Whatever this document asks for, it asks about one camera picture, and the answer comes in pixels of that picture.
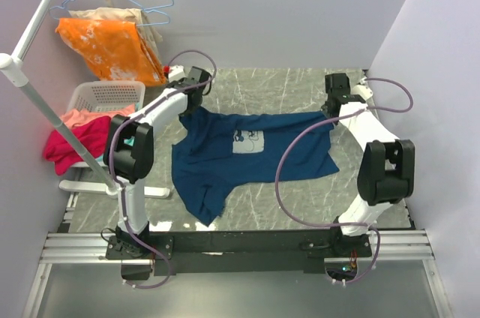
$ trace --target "white wall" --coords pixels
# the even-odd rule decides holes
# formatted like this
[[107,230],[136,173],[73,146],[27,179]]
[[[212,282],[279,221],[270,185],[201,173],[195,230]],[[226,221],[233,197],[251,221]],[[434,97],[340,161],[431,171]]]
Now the white wall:
[[[478,317],[480,301],[480,0],[406,0],[370,77],[404,83],[415,98],[382,121],[416,145],[415,193],[456,317]],[[400,106],[398,90],[374,86],[378,104]]]
[[175,0],[160,49],[165,61],[201,49],[221,67],[368,68],[404,1]]
[[[0,52],[11,53],[40,0],[0,0]],[[25,72],[63,113],[85,65],[46,19],[25,60]],[[23,94],[0,74],[0,316],[19,317],[47,232],[62,219],[67,196],[41,150],[52,130]]]

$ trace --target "blue shirt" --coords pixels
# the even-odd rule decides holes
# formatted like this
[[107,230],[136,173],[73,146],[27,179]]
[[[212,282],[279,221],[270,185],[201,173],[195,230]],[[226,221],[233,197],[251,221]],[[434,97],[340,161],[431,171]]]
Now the blue shirt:
[[[181,117],[187,136],[172,147],[172,180],[186,209],[208,226],[221,214],[234,187],[274,182],[287,146],[324,119],[321,112],[224,115],[202,107]],[[300,140],[283,165],[281,181],[338,172],[329,155],[332,128],[327,124]]]

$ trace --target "white printed patch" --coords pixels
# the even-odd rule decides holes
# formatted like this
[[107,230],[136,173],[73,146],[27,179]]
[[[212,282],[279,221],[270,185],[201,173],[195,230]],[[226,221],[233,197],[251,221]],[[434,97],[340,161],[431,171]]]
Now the white printed patch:
[[233,153],[248,154],[263,152],[265,140],[262,130],[235,130],[233,133]]

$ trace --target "laundry basket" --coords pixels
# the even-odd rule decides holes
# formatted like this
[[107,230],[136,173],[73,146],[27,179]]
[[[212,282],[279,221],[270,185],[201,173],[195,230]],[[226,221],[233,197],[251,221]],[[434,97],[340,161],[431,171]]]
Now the laundry basket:
[[143,106],[145,85],[129,80],[87,82],[80,84],[73,92],[67,110],[88,110],[109,112],[120,110],[131,104]]

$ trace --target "gray marble surface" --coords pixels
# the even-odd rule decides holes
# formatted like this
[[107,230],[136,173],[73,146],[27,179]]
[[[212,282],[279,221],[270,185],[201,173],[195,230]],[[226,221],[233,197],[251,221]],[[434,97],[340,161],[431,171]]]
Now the gray marble surface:
[[[220,69],[211,94],[203,106],[214,113],[297,113],[319,110],[325,102],[324,76],[347,72],[352,85],[362,77],[361,70],[323,69]],[[151,88],[145,104],[159,95]],[[171,177],[171,145],[185,137],[178,121],[168,125],[155,141],[155,162],[146,179],[147,185],[174,188]],[[297,217],[315,223],[330,223],[344,212],[357,194],[356,176],[362,150],[342,125],[331,131],[331,157],[340,172],[326,177],[282,182],[281,195]],[[85,169],[82,180],[95,181]],[[304,229],[278,207],[273,184],[245,184],[226,199],[221,217],[205,227],[189,214],[176,191],[169,199],[146,199],[152,230],[282,230]],[[114,228],[118,219],[116,200],[97,194],[78,197],[70,232],[100,232]],[[382,228],[410,227],[404,202],[385,211],[378,221]]]

